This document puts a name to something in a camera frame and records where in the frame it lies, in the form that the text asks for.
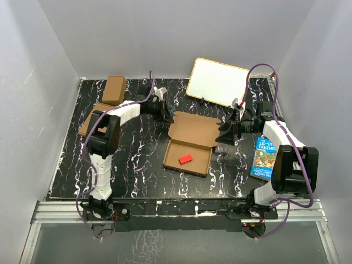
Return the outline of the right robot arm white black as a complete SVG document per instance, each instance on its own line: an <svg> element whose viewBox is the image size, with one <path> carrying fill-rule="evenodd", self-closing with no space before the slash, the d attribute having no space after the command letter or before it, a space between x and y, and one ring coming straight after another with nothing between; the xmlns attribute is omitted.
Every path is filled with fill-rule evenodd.
<svg viewBox="0 0 352 264"><path fill-rule="evenodd" d="M270 181L252 189L245 201L227 207L237 214L246 213L251 218L258 218L281 201L292 202L292 197L296 195L313 198L318 150L305 146L290 133L284 120L276 116L271 102L258 103L256 113L250 113L248 119L243 117L247 111L244 101L236 98L233 108L233 113L219 127L216 142L233 145L245 133L261 133L272 143L277 156Z"/></svg>

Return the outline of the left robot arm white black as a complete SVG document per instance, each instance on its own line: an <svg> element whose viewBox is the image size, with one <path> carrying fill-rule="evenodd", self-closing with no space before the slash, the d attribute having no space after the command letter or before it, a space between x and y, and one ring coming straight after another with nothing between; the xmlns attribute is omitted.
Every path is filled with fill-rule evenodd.
<svg viewBox="0 0 352 264"><path fill-rule="evenodd" d="M120 127L126 122L147 114L161 123L173 123L167 108L166 90L152 91L139 101L124 101L121 105L110 107L105 111L95 110L91 115L84 148L88 153L86 161L91 168L91 188L88 203L81 207L100 219L109 219L113 215L113 198L111 187L111 163L117 151Z"/></svg>

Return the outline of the red rectangular block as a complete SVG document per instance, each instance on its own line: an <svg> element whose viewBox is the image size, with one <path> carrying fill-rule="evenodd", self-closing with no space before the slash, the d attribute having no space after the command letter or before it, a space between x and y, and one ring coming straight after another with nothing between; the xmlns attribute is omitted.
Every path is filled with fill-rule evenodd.
<svg viewBox="0 0 352 264"><path fill-rule="evenodd" d="M184 165L184 164L186 164L186 163L188 163L188 162L191 162L192 160L193 160L192 155L191 155L191 154L188 154L188 155L185 155L185 156L180 157L180 158L179 158L179 163L180 163L181 165Z"/></svg>

